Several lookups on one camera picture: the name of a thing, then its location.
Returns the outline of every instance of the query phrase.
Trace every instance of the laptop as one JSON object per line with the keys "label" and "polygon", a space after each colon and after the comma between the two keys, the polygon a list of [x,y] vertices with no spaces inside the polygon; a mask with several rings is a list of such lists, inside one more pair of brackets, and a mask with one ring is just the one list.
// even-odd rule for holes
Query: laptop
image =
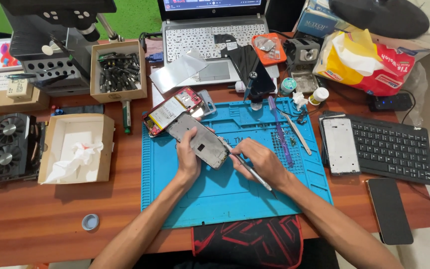
{"label": "laptop", "polygon": [[[196,48],[209,65],[178,87],[241,81],[229,58],[220,51],[214,35],[230,34],[238,45],[250,45],[252,37],[267,34],[267,0],[158,0],[162,18],[164,64],[169,65]],[[277,65],[266,67],[279,77]]]}

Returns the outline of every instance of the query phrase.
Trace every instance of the wooden desk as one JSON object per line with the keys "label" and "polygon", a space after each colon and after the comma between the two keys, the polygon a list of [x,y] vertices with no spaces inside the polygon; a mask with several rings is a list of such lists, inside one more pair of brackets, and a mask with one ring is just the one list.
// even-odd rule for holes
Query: wooden desk
{"label": "wooden desk", "polygon": [[[148,41],[148,54],[160,52],[161,41]],[[147,64],[147,73],[153,68]],[[214,102],[242,100],[227,85],[194,87],[207,89]],[[340,85],[344,94],[363,100],[365,94]],[[120,102],[107,103],[105,114],[116,122],[114,152],[109,182],[70,185],[38,185],[24,182],[0,189],[0,266],[22,265],[36,262],[57,262],[94,258],[102,248],[140,212],[140,153],[141,123],[138,115],[162,100],[157,89],[149,83],[149,96],[131,104],[133,134],[127,135],[122,127]],[[97,104],[88,95],[53,98],[51,104],[79,106]],[[322,109],[396,122],[394,113],[370,113],[365,105],[351,103],[334,92]],[[32,113],[39,121],[49,120],[49,110]],[[321,143],[318,121],[321,112],[311,116],[313,129]],[[367,231],[377,231],[365,180],[370,175],[331,177],[326,169],[334,205],[362,225]],[[406,183],[398,182],[406,214],[412,229],[430,227],[430,201],[415,193]],[[415,185],[423,193],[425,186]],[[87,232],[82,229],[82,218],[95,213],[99,227]],[[302,215],[304,238],[317,237],[315,229]],[[190,228],[160,231],[148,252],[189,250],[192,248]]]}

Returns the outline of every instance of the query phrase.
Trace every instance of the graphics card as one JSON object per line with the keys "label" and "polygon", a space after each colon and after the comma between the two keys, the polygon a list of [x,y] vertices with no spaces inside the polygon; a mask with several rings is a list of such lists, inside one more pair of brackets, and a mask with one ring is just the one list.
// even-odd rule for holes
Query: graphics card
{"label": "graphics card", "polygon": [[37,178],[44,136],[45,125],[34,116],[15,113],[0,118],[0,183]]}

